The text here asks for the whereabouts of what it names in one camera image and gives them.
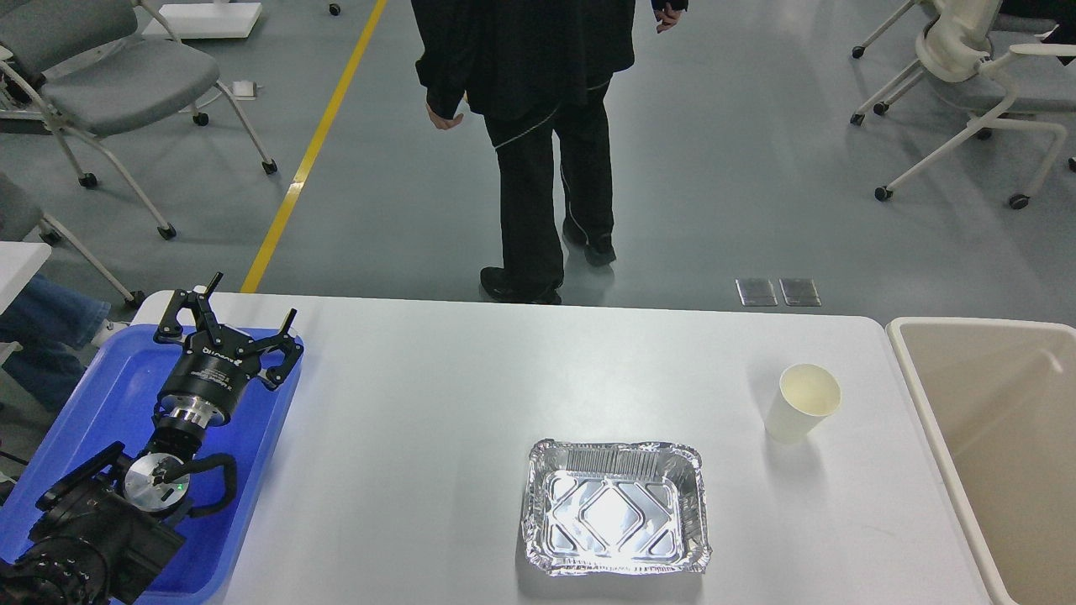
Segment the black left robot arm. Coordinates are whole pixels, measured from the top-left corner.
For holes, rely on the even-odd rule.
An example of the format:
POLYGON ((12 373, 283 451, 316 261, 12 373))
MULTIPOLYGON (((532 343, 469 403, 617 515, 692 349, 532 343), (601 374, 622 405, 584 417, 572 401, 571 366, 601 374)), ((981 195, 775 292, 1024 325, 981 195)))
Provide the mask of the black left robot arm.
POLYGON ((4 604, 207 597, 235 562, 305 344, 176 290, 110 340, 3 509, 4 604))

